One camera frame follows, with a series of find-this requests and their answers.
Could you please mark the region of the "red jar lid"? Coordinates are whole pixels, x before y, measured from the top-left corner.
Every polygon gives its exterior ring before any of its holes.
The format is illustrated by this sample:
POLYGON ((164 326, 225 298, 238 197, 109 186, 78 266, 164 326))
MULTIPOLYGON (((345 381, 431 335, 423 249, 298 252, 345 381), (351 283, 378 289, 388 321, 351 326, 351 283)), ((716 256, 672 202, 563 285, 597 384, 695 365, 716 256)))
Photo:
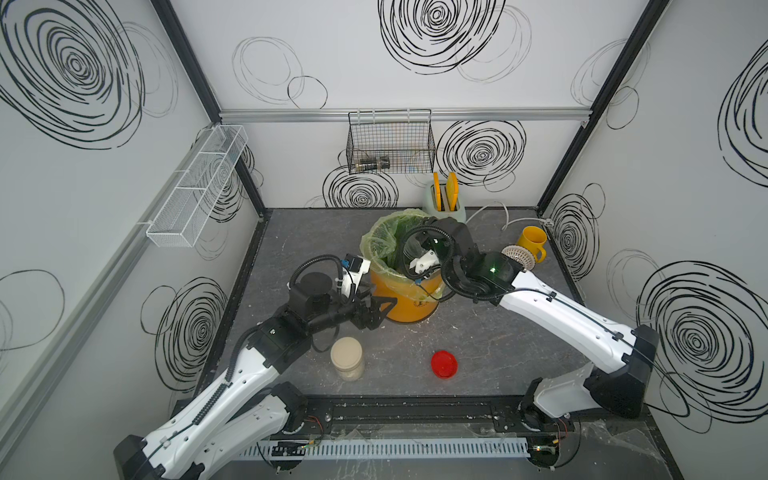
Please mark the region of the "red jar lid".
POLYGON ((449 379, 457 373, 458 361, 452 353, 440 350, 431 357, 430 367, 438 378, 449 379))

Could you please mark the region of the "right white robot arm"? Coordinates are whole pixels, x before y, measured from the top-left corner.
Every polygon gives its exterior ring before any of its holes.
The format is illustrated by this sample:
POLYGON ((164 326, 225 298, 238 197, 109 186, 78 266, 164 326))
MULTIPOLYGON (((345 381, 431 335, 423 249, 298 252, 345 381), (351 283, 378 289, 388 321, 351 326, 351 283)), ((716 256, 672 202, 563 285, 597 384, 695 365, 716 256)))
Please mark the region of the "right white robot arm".
POLYGON ((651 377, 662 371, 653 328, 612 321, 548 286, 519 261, 481 251, 468 227, 452 218, 427 217, 403 232, 395 264, 413 281, 438 273, 456 295, 521 315, 587 358, 579 369, 531 382, 518 407, 527 428, 541 431, 595 409, 635 419, 648 408, 651 377))

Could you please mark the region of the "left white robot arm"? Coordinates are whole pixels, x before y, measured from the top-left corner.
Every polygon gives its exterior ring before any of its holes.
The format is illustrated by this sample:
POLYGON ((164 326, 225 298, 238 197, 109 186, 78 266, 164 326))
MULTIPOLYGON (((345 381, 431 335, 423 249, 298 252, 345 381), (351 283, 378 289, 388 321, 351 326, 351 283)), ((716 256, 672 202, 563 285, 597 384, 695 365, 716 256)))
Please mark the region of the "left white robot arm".
POLYGON ((288 300, 236 341, 229 364, 182 410, 145 437, 114 449, 121 479, 209 479, 249 446, 300 430, 307 398, 279 376, 306 354, 315 334, 349 322, 378 328, 396 305, 377 297, 364 277, 369 260, 324 254, 291 275, 288 300))

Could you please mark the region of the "yellow trash bin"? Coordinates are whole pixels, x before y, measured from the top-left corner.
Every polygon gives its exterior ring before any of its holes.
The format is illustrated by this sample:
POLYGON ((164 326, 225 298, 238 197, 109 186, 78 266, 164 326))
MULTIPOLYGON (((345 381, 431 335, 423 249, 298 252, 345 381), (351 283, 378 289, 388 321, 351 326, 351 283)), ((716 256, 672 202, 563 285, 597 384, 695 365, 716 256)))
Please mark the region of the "yellow trash bin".
POLYGON ((427 319, 436 312, 439 300, 446 292, 438 273, 420 284, 397 272, 372 272, 370 276, 375 286, 375 296, 397 300, 386 314, 388 320, 397 323, 415 323, 427 319))

